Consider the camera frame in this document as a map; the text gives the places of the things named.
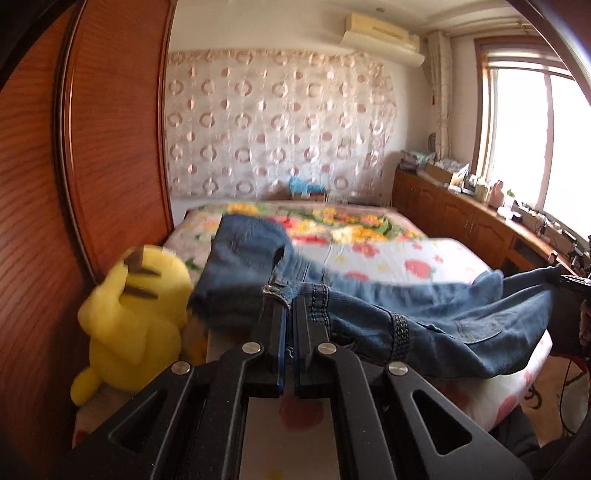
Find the wooden framed window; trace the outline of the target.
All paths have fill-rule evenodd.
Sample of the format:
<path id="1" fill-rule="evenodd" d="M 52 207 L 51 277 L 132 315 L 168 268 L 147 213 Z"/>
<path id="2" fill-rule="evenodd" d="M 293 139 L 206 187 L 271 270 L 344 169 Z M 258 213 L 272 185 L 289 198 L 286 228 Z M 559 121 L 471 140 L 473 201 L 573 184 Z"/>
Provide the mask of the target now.
<path id="1" fill-rule="evenodd" d="M 477 171 L 573 236 L 590 234 L 590 104 L 542 40 L 475 42 L 481 84 Z"/>

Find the brown wooden side cabinet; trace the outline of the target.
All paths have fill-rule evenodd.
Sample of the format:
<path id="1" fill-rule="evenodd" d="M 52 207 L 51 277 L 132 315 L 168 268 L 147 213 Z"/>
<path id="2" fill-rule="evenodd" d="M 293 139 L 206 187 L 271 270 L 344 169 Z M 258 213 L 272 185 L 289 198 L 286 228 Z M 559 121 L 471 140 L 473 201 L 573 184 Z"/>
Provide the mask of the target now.
<path id="1" fill-rule="evenodd" d="M 396 171 L 392 205 L 428 236 L 455 239 L 505 274 L 556 264 L 575 272 L 566 257 L 522 225 L 415 173 Z"/>

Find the floral bed sheet mattress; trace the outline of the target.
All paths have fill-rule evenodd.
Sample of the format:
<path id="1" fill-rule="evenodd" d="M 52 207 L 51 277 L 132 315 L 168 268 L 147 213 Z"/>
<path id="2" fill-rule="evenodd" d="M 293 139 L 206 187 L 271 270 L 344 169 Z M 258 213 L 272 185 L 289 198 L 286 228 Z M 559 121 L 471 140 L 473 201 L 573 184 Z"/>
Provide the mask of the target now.
<path id="1" fill-rule="evenodd" d="M 360 281 L 392 284 L 470 283 L 487 264 L 452 239 L 428 239 L 402 215 L 385 209 L 290 202 L 209 204 L 188 212 L 165 242 L 198 279 L 221 215 L 243 213 L 273 220 L 294 248 L 335 272 Z M 497 427 L 524 398 L 547 360 L 544 335 L 527 366 L 489 380 L 437 382 L 437 388 L 486 430 Z M 252 402 L 247 421 L 243 479 L 335 479 L 337 452 L 325 401 L 293 396 Z"/>

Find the white wall air conditioner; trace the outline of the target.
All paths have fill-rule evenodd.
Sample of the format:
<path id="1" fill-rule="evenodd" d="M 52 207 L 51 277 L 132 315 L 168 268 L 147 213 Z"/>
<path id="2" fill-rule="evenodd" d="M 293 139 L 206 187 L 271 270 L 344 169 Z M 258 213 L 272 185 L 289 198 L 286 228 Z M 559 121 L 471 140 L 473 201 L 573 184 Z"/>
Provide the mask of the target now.
<path id="1" fill-rule="evenodd" d="M 419 68 L 425 62 L 418 35 L 356 12 L 346 16 L 341 45 L 412 68 Z"/>

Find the white circle pattern curtain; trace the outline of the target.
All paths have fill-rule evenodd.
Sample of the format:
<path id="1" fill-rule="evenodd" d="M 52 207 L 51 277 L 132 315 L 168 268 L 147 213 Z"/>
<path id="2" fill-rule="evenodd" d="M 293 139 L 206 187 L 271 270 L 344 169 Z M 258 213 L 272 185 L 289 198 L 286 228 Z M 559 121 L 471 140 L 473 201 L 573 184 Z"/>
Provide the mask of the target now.
<path id="1" fill-rule="evenodd" d="M 170 193 L 283 198 L 297 179 L 335 199 L 384 203 L 396 114 L 389 74 L 363 54 L 171 52 L 164 102 Z"/>

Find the beige window curtain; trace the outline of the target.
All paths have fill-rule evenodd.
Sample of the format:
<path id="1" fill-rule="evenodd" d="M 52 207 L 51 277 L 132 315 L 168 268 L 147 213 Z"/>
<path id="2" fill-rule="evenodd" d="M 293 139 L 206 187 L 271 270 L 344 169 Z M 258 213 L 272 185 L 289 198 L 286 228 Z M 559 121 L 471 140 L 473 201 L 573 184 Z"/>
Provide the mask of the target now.
<path id="1" fill-rule="evenodd" d="M 436 155 L 449 158 L 452 151 L 450 117 L 453 96 L 453 55 L 450 38 L 443 31 L 428 35 L 431 81 L 436 108 Z"/>

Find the small blue toy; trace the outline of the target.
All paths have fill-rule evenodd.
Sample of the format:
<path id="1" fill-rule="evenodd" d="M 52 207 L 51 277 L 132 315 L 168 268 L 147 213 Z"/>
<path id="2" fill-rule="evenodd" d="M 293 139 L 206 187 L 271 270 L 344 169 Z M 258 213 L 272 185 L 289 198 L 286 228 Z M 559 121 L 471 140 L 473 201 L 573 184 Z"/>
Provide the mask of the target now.
<path id="1" fill-rule="evenodd" d="M 304 181 L 297 176 L 290 177 L 287 182 L 287 189 L 288 192 L 290 192 L 291 197 L 300 196 L 301 198 L 308 198 L 312 195 L 324 196 L 325 193 L 327 193 L 327 191 L 325 191 L 324 185 L 310 181 Z"/>

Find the yellow Pikachu plush toy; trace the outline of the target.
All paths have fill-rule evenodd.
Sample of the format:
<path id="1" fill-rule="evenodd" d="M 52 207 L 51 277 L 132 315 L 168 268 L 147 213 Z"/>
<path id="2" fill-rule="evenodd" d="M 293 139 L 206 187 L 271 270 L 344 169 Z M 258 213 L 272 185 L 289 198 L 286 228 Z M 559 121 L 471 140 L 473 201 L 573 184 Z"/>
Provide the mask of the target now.
<path id="1" fill-rule="evenodd" d="M 72 383 L 73 403 L 86 404 L 103 384 L 133 395 L 175 362 L 192 290 L 173 252 L 153 245 L 126 252 L 78 311 L 89 365 Z"/>

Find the blue denim jeans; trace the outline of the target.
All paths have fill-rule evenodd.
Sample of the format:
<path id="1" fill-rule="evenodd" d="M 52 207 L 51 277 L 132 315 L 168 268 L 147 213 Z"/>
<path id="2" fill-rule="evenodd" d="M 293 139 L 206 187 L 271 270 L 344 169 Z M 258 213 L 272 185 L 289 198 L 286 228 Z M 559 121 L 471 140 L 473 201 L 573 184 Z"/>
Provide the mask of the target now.
<path id="1" fill-rule="evenodd" d="M 294 250 L 276 222 L 222 217 L 188 308 L 213 330 L 250 330 L 266 297 L 304 299 L 311 323 L 363 361 L 403 361 L 430 378 L 493 378 L 524 369 L 546 331 L 559 267 L 470 284 L 360 281 Z"/>

